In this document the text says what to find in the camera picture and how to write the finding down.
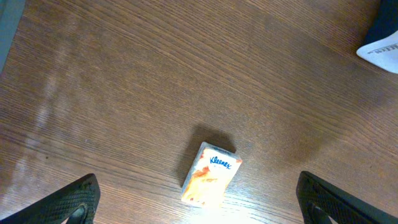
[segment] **wood grain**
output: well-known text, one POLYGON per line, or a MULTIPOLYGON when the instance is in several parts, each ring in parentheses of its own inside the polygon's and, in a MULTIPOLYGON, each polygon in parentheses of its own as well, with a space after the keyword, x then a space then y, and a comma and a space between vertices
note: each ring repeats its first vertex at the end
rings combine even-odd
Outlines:
POLYGON ((308 170, 398 217, 398 76, 377 0, 28 1, 1 75, 0 218, 93 172, 96 223, 302 223, 308 170), (243 165, 180 201, 202 141, 243 165))

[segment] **wooden table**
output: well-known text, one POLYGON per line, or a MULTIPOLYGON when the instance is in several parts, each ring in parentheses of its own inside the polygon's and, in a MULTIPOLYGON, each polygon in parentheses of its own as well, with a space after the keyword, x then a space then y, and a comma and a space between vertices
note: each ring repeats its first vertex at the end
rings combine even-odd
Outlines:
POLYGON ((379 1, 28 1, 1 75, 0 218, 95 173, 96 223, 302 223, 302 170, 398 216, 398 75, 379 1), (243 165, 180 201, 202 141, 243 165))

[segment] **black and white object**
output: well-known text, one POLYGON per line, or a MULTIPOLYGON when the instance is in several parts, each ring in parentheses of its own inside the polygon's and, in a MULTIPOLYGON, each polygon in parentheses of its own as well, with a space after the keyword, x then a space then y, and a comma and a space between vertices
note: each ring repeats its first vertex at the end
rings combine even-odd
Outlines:
POLYGON ((398 0, 381 0, 379 14, 356 54, 388 72, 398 73, 398 0))

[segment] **printed logo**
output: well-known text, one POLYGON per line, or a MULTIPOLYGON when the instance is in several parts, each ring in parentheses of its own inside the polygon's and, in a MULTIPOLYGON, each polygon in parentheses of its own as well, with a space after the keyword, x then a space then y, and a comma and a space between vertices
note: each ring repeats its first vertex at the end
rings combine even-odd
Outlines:
POLYGON ((371 53, 379 54, 379 53, 388 52, 388 51, 396 50, 396 49, 398 49, 398 43, 392 44, 392 45, 387 46, 387 47, 381 47, 381 48, 376 49, 376 50, 372 50, 372 51, 368 52, 368 54, 371 54, 371 53))
POLYGON ((220 164, 222 166, 225 166, 227 169, 231 169, 231 164, 222 161, 221 159, 218 159, 216 156, 210 158, 210 164, 215 163, 215 164, 220 164))

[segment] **brown wooden surface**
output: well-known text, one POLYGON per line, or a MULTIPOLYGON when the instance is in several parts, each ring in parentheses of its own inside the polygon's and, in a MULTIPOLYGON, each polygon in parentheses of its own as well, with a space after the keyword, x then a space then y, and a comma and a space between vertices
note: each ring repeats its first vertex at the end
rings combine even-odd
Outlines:
POLYGON ((96 223, 302 223, 301 170, 398 216, 398 75, 355 55, 378 2, 28 1, 0 218, 93 172, 96 223), (180 202, 202 141, 243 158, 217 211, 180 202))

